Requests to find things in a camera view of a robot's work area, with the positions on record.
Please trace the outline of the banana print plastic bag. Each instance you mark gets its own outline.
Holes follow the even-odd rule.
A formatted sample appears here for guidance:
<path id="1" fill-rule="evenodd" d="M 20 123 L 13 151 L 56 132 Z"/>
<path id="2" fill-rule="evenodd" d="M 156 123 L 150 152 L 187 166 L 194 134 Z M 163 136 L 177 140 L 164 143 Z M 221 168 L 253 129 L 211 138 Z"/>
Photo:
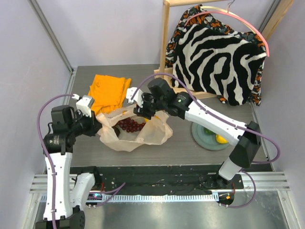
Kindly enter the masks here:
<path id="1" fill-rule="evenodd" d="M 116 109 L 109 114 L 97 115 L 97 120 L 102 124 L 98 131 L 100 141 L 115 151 L 131 152 L 142 145 L 162 145 L 172 135 L 173 130 L 167 124 L 169 115 L 163 111 L 156 112 L 151 120 L 145 121 L 133 113 L 135 105 Z M 139 132 L 128 133 L 118 127 L 120 120 L 131 118 L 137 122 L 145 122 L 145 126 Z M 121 134 L 116 136 L 113 126 L 120 129 Z"/>

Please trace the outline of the green fake fruit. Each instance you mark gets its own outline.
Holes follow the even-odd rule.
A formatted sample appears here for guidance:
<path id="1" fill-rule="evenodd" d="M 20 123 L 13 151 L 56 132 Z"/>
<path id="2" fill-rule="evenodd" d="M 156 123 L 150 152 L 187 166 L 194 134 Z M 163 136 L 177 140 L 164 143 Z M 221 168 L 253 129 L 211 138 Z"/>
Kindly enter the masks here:
<path id="1" fill-rule="evenodd" d="M 214 132 L 207 128 L 204 128 L 203 130 L 204 130 L 205 134 L 207 134 L 207 135 L 214 135 Z"/>

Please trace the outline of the yellow fake lemon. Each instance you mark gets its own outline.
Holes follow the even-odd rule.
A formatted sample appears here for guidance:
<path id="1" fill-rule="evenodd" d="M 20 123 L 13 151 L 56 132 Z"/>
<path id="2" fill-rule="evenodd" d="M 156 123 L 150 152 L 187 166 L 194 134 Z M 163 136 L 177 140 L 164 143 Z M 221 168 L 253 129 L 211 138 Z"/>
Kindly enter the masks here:
<path id="1" fill-rule="evenodd" d="M 215 139 L 219 144 L 227 144 L 228 141 L 220 135 L 215 135 Z"/>

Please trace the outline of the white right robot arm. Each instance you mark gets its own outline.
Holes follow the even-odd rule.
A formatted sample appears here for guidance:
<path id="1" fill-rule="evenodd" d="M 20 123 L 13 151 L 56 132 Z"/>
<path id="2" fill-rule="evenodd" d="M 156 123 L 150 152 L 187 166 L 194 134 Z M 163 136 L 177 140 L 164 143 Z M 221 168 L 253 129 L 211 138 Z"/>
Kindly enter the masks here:
<path id="1" fill-rule="evenodd" d="M 165 111 L 221 135 L 234 146 L 216 173 L 215 184 L 218 187 L 227 188 L 235 174 L 251 165 L 261 146 L 257 123 L 246 124 L 230 119 L 210 109 L 188 92 L 175 93 L 161 78 L 149 82 L 148 89 L 148 93 L 136 87 L 127 90 L 126 98 L 130 104 L 136 103 L 133 112 L 137 116 L 151 119 L 156 112 Z"/>

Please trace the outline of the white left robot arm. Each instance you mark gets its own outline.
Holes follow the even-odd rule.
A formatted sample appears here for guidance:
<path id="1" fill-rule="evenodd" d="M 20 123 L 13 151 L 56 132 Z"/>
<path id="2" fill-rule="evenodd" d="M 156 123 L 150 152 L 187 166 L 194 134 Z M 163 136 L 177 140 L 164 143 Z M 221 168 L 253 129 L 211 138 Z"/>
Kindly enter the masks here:
<path id="1" fill-rule="evenodd" d="M 85 115 L 70 110 L 51 112 L 52 122 L 43 139 L 47 166 L 47 200 L 42 220 L 37 229 L 83 229 L 84 207 L 91 190 L 97 190 L 102 178 L 97 167 L 83 169 L 70 187 L 70 168 L 76 137 L 95 136 L 101 128 L 94 114 Z"/>

